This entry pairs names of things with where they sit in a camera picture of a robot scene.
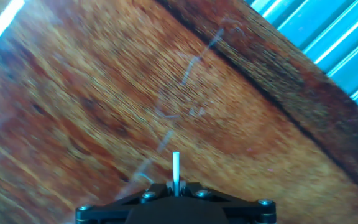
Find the metal pin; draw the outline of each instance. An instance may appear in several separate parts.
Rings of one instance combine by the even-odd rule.
[[[173,194],[175,197],[180,196],[180,153],[174,152],[172,154],[172,171],[173,171]]]

